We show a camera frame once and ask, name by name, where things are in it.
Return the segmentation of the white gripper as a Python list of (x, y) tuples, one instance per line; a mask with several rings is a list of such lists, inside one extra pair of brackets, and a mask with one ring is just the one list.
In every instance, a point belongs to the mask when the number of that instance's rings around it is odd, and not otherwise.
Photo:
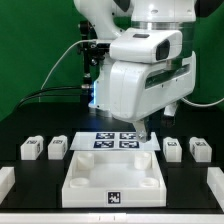
[(184, 58), (176, 71), (166, 71), (165, 62), (116, 61), (110, 73), (110, 111), (116, 119), (134, 122), (137, 139), (145, 143), (148, 129), (140, 119), (190, 94), (195, 80), (195, 53)]

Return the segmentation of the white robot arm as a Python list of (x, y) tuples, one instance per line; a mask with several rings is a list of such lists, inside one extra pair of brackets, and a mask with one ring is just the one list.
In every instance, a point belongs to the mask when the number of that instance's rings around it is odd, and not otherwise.
[(131, 123), (150, 139), (148, 117), (192, 93), (195, 21), (224, 0), (73, 0), (92, 25), (100, 64), (90, 107)]

